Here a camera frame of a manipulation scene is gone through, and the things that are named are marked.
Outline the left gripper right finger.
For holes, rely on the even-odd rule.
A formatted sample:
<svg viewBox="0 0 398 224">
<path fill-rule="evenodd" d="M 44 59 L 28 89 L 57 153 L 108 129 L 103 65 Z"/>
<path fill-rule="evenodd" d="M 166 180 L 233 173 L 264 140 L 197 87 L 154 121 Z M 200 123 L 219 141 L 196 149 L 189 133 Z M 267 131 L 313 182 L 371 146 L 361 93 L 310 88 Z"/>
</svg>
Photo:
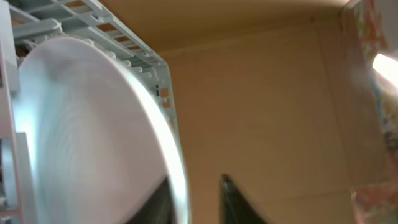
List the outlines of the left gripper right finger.
<svg viewBox="0 0 398 224">
<path fill-rule="evenodd" d="M 221 224 L 269 224 L 258 214 L 228 174 L 222 174 L 219 184 Z"/>
</svg>

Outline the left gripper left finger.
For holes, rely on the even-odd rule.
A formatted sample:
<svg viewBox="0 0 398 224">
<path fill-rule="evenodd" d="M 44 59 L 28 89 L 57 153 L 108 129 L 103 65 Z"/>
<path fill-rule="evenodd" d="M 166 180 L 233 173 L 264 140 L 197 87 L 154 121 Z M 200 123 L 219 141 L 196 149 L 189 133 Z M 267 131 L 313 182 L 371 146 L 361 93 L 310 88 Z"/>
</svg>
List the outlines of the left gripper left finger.
<svg viewBox="0 0 398 224">
<path fill-rule="evenodd" d="M 166 177 L 126 224 L 172 224 L 174 206 Z"/>
</svg>

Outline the light blue plate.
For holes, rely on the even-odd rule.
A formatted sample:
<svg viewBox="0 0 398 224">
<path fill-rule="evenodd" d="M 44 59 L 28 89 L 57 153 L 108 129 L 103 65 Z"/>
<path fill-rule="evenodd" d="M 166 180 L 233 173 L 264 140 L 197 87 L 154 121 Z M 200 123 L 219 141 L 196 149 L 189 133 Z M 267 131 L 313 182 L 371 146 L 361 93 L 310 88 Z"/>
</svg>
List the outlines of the light blue plate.
<svg viewBox="0 0 398 224">
<path fill-rule="evenodd" d="M 127 223 L 165 182 L 176 223 L 190 221 L 174 134 L 144 84 L 91 44 L 45 41 L 19 68 L 39 223 Z"/>
</svg>

